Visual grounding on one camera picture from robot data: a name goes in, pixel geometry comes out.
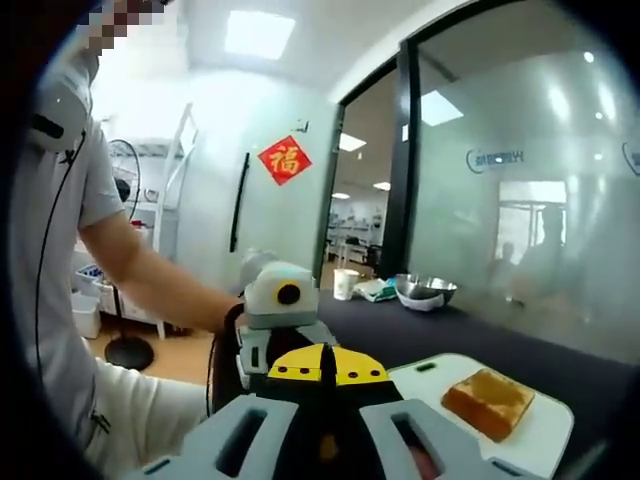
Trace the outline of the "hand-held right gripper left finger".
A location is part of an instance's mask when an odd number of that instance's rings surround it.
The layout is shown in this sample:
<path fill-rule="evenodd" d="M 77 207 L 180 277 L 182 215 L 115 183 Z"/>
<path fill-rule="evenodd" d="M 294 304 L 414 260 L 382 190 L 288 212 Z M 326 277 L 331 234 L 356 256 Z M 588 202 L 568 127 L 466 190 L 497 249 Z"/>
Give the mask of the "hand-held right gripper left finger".
<path fill-rule="evenodd" d="M 144 479 L 323 479 L 331 470 L 331 347 L 280 357 L 250 394 L 190 432 Z"/>

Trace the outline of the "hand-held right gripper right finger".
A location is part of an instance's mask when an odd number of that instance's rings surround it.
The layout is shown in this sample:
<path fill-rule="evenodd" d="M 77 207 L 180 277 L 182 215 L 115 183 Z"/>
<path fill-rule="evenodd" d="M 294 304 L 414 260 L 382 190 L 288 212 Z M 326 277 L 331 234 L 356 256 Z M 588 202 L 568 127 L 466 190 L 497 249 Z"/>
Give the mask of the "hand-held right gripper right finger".
<path fill-rule="evenodd" d="M 548 479 L 555 402 L 462 355 L 442 354 L 386 372 L 373 358 L 333 350 L 336 385 L 378 399 L 358 408 L 388 479 L 415 479 L 424 448 L 439 479 Z"/>

